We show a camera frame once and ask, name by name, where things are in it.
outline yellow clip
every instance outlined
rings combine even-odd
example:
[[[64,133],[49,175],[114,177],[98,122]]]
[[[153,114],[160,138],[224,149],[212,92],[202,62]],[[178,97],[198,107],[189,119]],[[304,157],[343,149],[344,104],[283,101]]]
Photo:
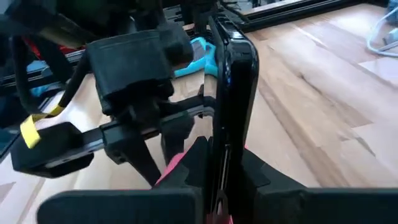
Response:
[[[37,132],[35,122],[39,121],[48,115],[57,116],[63,111],[63,107],[57,105],[50,113],[32,114],[20,125],[22,137],[25,140],[26,146],[33,149],[40,141],[39,132]]]

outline wood grain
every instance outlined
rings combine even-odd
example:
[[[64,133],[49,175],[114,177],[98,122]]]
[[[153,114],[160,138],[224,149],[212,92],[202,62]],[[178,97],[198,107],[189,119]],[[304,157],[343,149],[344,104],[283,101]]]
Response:
[[[365,49],[383,14],[380,7],[361,4],[248,34],[261,66],[249,150],[309,187],[398,187],[397,63]],[[171,100],[196,95],[203,83],[205,94],[215,96],[215,79],[199,72],[173,80]],[[92,76],[60,117],[37,125],[62,121],[82,131],[109,121],[101,114]],[[195,122],[186,150],[196,136],[211,135],[211,118]],[[163,172],[160,138],[147,145]],[[86,169],[59,179],[14,172],[10,157],[0,165],[0,176],[0,223],[11,224],[35,223],[38,206],[64,190],[149,188],[130,165],[117,166],[103,151]]]

